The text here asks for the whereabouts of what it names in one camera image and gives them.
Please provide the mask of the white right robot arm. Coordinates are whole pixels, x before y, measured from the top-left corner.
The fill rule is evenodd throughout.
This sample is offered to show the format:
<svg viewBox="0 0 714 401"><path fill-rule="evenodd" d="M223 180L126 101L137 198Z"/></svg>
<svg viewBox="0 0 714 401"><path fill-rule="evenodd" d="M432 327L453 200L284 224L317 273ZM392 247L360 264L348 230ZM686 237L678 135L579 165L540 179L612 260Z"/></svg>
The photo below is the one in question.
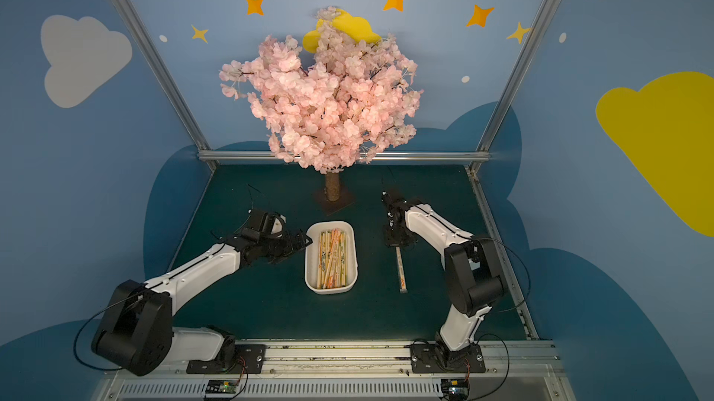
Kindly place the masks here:
<svg viewBox="0 0 714 401"><path fill-rule="evenodd" d="M421 238L439 253L451 307L436 342L445 360L464 354L485 316L508 292L495 241L459 229L430 205L396 191L383 192L381 201L388 216L387 246L405 248Z"/></svg>

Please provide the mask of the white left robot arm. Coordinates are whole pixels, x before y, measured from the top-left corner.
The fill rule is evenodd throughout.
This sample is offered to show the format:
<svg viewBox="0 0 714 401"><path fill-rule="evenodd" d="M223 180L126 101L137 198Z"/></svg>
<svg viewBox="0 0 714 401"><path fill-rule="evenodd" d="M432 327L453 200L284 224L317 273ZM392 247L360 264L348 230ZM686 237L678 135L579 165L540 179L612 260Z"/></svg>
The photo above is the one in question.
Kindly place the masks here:
<svg viewBox="0 0 714 401"><path fill-rule="evenodd" d="M195 296L255 261L270 263L304 252L312 239L291 232L284 216L253 209L233 233L178 268L144 282L126 280L100 312L91 350L136 376L168 364L189 373L237 371L234 335L221 328L177 328L174 317Z"/></svg>

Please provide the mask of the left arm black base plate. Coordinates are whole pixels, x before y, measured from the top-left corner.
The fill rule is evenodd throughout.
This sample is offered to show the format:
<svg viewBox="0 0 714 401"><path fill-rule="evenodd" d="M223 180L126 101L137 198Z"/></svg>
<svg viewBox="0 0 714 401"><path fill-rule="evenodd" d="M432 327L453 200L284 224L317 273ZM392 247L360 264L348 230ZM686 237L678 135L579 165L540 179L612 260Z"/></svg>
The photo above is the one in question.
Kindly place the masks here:
<svg viewBox="0 0 714 401"><path fill-rule="evenodd" d="M229 344L219 351L212 360L191 360L186 369L187 374L228 374L249 375L260 374L265 360L267 346L265 344Z"/></svg>

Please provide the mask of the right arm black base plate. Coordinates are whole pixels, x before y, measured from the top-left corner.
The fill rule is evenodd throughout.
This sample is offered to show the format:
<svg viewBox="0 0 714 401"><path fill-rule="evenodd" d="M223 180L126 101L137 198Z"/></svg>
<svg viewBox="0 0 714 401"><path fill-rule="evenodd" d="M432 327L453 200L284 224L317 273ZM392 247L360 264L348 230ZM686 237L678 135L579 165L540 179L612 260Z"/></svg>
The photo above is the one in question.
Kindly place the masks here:
<svg viewBox="0 0 714 401"><path fill-rule="evenodd" d="M468 344L464 349L451 351L439 341L416 340L407 346L412 372L427 373L485 373L485 358L481 347Z"/></svg>

